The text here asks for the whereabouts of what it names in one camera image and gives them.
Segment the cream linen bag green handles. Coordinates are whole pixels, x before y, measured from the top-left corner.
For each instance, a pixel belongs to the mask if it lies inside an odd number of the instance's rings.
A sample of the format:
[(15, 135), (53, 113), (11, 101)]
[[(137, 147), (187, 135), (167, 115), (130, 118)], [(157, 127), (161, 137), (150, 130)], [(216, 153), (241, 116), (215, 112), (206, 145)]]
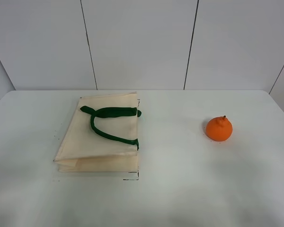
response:
[(137, 93), (79, 99), (54, 162), (60, 172), (137, 173)]

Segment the orange citrus fruit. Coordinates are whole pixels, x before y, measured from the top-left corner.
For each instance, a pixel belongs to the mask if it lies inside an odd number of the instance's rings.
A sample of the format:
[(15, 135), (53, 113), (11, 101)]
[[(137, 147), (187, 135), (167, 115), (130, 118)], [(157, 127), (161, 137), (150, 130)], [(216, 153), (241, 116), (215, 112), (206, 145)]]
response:
[(232, 132), (232, 123), (226, 115), (212, 118), (205, 128), (207, 137), (218, 142), (226, 141), (232, 135)]

